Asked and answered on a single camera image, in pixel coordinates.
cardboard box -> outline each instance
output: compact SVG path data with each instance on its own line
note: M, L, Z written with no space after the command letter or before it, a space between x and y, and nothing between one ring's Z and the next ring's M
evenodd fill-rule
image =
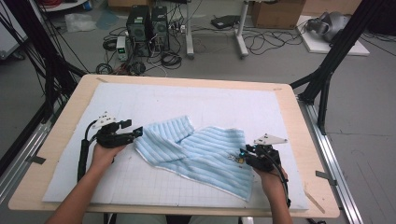
M306 0L302 14L305 16L320 16L325 11L338 11L352 15L360 3L361 0Z
M278 0L277 3L255 3L251 18L257 28L294 29L305 0Z
M151 6L151 0L107 0L108 6L116 10L130 10L133 5Z

hand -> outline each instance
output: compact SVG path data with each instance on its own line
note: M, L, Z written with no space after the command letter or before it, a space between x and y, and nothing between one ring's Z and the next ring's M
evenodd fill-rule
M90 170L96 170L104 173L105 170L111 165L113 159L121 152L126 146L106 148L96 144L93 148L92 162Z
M270 173L258 169L254 169L254 171L262 179L262 189L264 190L264 193L267 195L270 202L278 200L282 200L284 202L286 201L285 190L283 189L280 176L276 170L273 170ZM283 176L288 179L288 174L286 174L285 170L281 168L281 171Z

light blue striped cloth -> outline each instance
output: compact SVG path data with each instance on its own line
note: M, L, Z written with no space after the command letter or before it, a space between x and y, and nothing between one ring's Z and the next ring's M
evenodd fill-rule
M245 147L244 132L207 127L195 132L188 117L153 123L134 140L140 155L151 165L250 199L251 167L230 160Z

equipment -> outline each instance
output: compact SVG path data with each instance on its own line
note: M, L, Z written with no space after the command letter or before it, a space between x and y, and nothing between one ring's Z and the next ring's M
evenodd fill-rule
M153 33L149 6L132 6L126 28L131 39L134 55L150 56Z
M132 42L145 42L150 40L152 26L149 17L149 6L132 6L126 22L126 28Z
M321 35L326 42L333 42L334 38L339 35L349 22L349 17L340 12L324 12L319 18L311 19L306 25L307 31L315 31Z
M128 60L128 51L126 46L126 38L125 36L117 37L117 53L119 54L119 59L122 62L126 62Z
M113 147L131 144L137 137L143 135L143 127L137 128L131 133L116 134L116 131L119 128L124 129L131 126L132 121L127 119L125 121L122 120L120 122L115 122L115 120L116 119L114 117L105 112L103 116L88 125L88 128L85 131L85 138L81 140L81 151L78 161L78 181L85 175L90 144L94 140L96 140L96 142L102 147L107 147L111 150ZM91 127L101 129L91 138L90 141L88 141L88 132Z
M152 27L154 29L154 45L157 51L169 50L169 32L166 7L154 7L151 11Z
M239 23L240 16L223 16L219 18L215 18L211 21L212 25L214 25L218 29L224 29L226 27L233 27L237 23Z
M240 148L241 153L239 154L239 158L235 158L235 161L239 163L245 162L247 165L267 173L276 170L285 190L286 204L290 207L291 200L289 199L288 179L283 175L279 152L271 145L286 142L286 139L266 134L254 141L257 145L246 145L247 149Z

white grid paper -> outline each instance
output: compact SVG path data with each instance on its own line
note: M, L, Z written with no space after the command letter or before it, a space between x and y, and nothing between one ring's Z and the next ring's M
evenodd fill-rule
M75 186L80 140L88 124L105 111L118 120L132 119L133 126L119 133L187 115L196 130L207 126L241 129L245 132L248 144L265 133L288 138L276 96L271 91L102 83L61 156L44 202L61 202ZM290 210L307 209L290 144L276 145L275 149L279 150L283 167L290 178ZM116 157L96 189L92 202L270 208L262 192L260 178L256 175L252 197L249 202L245 202L222 190L150 166L134 150L133 145Z

